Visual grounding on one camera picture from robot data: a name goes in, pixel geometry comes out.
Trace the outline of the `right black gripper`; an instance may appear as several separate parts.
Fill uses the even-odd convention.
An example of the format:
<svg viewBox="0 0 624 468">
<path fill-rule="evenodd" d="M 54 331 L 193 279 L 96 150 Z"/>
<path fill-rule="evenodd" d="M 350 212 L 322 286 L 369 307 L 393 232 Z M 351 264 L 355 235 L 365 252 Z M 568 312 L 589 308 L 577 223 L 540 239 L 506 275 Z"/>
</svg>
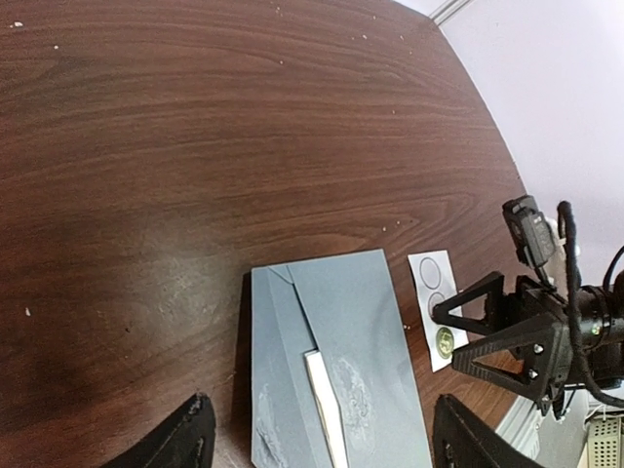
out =
<svg viewBox="0 0 624 468">
<path fill-rule="evenodd" d="M 566 300 L 528 276 L 513 286 L 507 291 L 505 276 L 489 273 L 435 305 L 432 319 L 487 335 L 453 353 L 454 370 L 534 401 L 542 413 L 560 419 L 573 363 Z"/>
</svg>

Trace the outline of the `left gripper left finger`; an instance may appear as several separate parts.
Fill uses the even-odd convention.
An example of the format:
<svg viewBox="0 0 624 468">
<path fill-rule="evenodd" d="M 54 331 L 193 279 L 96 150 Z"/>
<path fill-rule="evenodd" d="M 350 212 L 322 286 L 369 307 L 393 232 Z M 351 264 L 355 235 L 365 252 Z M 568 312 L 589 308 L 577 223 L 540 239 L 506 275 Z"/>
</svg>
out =
<svg viewBox="0 0 624 468">
<path fill-rule="evenodd" d="M 215 411 L 204 393 L 193 394 L 134 446 L 103 467 L 213 466 Z"/>
</svg>

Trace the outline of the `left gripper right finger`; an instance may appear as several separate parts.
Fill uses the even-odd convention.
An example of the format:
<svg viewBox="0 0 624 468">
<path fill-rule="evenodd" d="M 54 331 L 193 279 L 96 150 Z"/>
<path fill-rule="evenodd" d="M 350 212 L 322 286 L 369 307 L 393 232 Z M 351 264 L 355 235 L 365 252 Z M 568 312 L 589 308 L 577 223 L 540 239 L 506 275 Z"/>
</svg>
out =
<svg viewBox="0 0 624 468">
<path fill-rule="evenodd" d="M 433 451 L 438 468 L 536 466 L 451 394 L 441 395 L 435 405 Z"/>
</svg>

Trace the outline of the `gold round seal sticker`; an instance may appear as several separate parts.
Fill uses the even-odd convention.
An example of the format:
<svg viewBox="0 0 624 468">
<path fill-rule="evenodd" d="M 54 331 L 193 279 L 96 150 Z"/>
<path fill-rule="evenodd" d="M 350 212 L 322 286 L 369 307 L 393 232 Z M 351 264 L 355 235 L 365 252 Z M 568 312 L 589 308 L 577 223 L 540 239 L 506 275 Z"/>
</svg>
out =
<svg viewBox="0 0 624 468">
<path fill-rule="evenodd" d="M 436 333 L 436 349 L 443 359 L 449 359 L 454 350 L 454 334 L 447 327 L 440 327 Z"/>
</svg>

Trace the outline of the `ornate bordered paper sheet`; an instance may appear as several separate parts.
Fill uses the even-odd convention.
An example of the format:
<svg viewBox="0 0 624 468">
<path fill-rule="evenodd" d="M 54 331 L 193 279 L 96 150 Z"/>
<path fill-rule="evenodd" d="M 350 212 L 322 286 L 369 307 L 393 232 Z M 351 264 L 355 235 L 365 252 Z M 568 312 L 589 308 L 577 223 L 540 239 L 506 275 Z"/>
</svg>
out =
<svg viewBox="0 0 624 468">
<path fill-rule="evenodd" d="M 348 468 L 349 461 L 342 427 L 340 406 L 322 356 L 318 350 L 304 355 L 308 378 L 320 416 L 331 464 L 334 468 Z"/>
</svg>

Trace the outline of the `grey-blue envelope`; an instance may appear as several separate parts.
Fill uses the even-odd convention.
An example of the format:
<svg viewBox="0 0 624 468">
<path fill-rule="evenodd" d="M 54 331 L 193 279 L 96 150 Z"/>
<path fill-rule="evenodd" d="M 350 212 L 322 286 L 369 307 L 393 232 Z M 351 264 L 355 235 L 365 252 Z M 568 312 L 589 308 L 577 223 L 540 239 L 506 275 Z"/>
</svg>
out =
<svg viewBox="0 0 624 468">
<path fill-rule="evenodd" d="M 252 462 L 328 467 L 306 368 L 319 352 L 352 467 L 428 467 L 429 441 L 381 250 L 257 267 L 252 287 Z"/>
</svg>

